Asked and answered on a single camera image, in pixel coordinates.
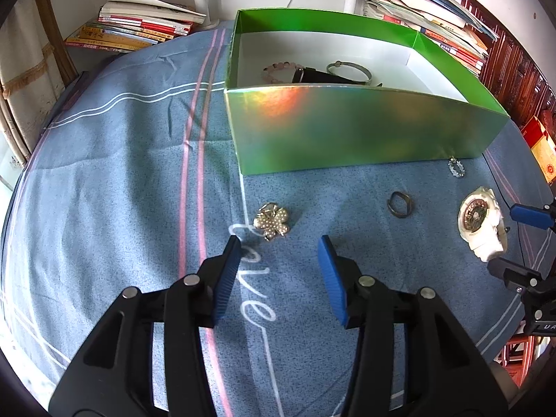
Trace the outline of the white wrist watch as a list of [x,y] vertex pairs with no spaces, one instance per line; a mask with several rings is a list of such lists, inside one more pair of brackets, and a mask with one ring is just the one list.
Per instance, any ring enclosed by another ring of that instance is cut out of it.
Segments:
[[478,187],[462,201],[457,216],[459,234],[484,263],[507,251],[503,215],[491,188]]

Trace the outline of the pearl flower brooch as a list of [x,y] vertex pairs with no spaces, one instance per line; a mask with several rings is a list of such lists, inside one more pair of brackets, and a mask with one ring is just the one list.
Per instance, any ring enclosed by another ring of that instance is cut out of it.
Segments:
[[288,219],[289,213],[285,207],[279,206],[276,202],[266,202],[257,211],[253,225],[266,241],[273,241],[277,236],[288,234]]

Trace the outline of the silver bangle with charms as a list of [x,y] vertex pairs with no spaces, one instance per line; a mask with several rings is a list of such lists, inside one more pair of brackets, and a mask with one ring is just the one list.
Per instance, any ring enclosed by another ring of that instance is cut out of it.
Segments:
[[372,83],[373,74],[368,68],[352,61],[336,60],[326,66],[326,72],[339,76],[343,80],[368,86]]

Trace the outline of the black wrist watch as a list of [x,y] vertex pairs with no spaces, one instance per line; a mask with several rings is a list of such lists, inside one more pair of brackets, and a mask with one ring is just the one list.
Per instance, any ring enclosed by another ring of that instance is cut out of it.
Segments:
[[369,86],[368,81],[357,81],[309,67],[299,67],[292,78],[293,84],[342,84]]

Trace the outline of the red yellow gift bag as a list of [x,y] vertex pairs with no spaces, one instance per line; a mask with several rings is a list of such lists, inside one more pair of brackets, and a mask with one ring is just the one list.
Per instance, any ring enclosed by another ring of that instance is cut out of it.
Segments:
[[555,143],[548,130],[538,118],[532,117],[521,128],[521,134],[542,170],[547,183],[553,183],[556,175]]

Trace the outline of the red wooden headboard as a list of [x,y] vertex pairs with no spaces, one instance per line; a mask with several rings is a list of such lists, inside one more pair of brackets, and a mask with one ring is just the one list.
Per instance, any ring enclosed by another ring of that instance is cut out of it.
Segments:
[[555,136],[555,92],[523,45],[485,6],[477,0],[460,0],[460,5],[493,29],[495,41],[481,39],[488,46],[488,59],[480,81],[512,120],[523,128],[538,118],[545,131]]

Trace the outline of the blue striped bed sheet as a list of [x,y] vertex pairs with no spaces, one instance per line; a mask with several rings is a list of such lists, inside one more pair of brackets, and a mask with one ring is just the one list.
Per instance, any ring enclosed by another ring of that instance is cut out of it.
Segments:
[[[222,252],[243,258],[221,322],[202,334],[221,416],[335,416],[357,334],[331,311],[319,238],[395,290],[432,287],[493,360],[523,315],[457,230],[462,200],[491,188],[502,209],[552,193],[508,123],[454,177],[444,161],[243,176],[223,80],[232,27],[119,57],[57,113],[6,217],[1,344],[47,405],[72,357],[120,292],[164,289]],[[253,222],[276,202],[289,232]]]

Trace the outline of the right book stack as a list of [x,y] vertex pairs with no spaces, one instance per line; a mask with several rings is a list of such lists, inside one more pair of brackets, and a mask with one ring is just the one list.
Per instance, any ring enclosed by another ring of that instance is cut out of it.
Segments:
[[458,0],[355,0],[361,14],[421,33],[480,76],[489,49],[499,38],[495,29]]

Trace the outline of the book stack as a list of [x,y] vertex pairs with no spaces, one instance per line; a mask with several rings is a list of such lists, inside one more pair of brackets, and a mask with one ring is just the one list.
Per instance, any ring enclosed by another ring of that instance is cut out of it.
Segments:
[[65,44],[126,54],[188,36],[204,21],[204,13],[162,0],[106,0]]
[[495,29],[458,0],[355,0],[361,14],[421,33],[480,76],[489,49],[499,38]]

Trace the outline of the green cardboard box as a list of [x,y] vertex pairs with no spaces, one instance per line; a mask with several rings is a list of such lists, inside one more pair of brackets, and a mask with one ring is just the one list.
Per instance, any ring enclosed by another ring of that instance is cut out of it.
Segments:
[[[365,66],[372,83],[292,83],[297,68],[336,60]],[[315,9],[239,11],[224,94],[245,175],[474,158],[509,118],[421,33]]]

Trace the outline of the left book stack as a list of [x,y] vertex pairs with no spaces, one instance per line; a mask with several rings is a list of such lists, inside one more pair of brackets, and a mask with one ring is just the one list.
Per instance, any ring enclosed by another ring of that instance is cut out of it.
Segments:
[[126,54],[188,36],[204,21],[204,13],[162,0],[106,0],[65,44]]

